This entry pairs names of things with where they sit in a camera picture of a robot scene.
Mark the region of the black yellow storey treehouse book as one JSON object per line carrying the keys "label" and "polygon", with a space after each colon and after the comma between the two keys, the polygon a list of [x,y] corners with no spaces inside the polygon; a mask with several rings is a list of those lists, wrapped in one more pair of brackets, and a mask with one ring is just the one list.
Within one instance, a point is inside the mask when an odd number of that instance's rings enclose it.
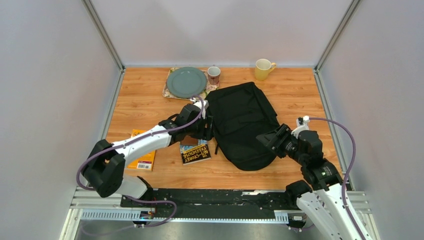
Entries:
{"label": "black yellow storey treehouse book", "polygon": [[197,140],[196,145],[184,145],[180,143],[179,151],[183,165],[194,164],[212,158],[208,141],[204,139]]}

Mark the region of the black fabric student bag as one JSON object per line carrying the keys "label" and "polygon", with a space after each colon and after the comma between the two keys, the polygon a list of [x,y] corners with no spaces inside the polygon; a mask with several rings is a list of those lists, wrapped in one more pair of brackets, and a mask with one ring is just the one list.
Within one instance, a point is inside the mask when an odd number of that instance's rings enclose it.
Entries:
{"label": "black fabric student bag", "polygon": [[228,161],[242,171],[258,171],[274,161],[276,155],[257,136],[279,127],[278,114],[254,82],[213,90],[205,99],[216,149]]}

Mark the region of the brown leather wallet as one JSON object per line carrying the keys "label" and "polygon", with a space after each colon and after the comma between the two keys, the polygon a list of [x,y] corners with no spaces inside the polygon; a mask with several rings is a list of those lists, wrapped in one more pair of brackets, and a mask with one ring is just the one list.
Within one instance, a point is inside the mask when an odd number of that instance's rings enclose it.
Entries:
{"label": "brown leather wallet", "polygon": [[191,136],[185,136],[184,139],[180,142],[182,146],[196,146],[199,144],[199,140]]}

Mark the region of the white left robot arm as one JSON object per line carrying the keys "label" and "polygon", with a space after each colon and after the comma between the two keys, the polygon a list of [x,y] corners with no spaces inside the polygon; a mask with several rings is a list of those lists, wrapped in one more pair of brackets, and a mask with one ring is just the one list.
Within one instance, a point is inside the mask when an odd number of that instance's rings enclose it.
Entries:
{"label": "white left robot arm", "polygon": [[212,117],[207,116],[207,100],[198,99],[183,107],[179,114],[159,122],[150,130],[125,140],[109,143],[98,141],[88,159],[79,167],[76,181],[80,177],[90,184],[90,191],[96,191],[102,198],[120,194],[133,198],[138,206],[148,207],[153,201],[150,186],[140,176],[124,173],[125,168],[138,158],[167,148],[189,136],[199,140],[212,137]]}

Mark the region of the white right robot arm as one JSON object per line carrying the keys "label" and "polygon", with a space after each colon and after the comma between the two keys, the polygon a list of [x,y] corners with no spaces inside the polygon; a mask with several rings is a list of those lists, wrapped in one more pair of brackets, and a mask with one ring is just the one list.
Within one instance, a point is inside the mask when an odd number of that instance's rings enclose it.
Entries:
{"label": "white right robot arm", "polygon": [[257,137],[277,157],[300,165],[303,176],[286,186],[285,203],[302,210],[318,230],[331,240],[370,240],[372,237],[351,206],[346,185],[337,168],[323,153],[323,143],[306,123],[291,130],[282,124]]}

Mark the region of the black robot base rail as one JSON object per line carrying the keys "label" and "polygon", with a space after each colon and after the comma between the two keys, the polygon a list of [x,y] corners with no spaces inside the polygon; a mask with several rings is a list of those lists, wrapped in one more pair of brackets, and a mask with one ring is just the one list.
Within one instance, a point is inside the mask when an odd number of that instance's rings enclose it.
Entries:
{"label": "black robot base rail", "polygon": [[175,218],[271,219],[275,211],[297,211],[285,191],[155,188],[145,201],[173,201]]}

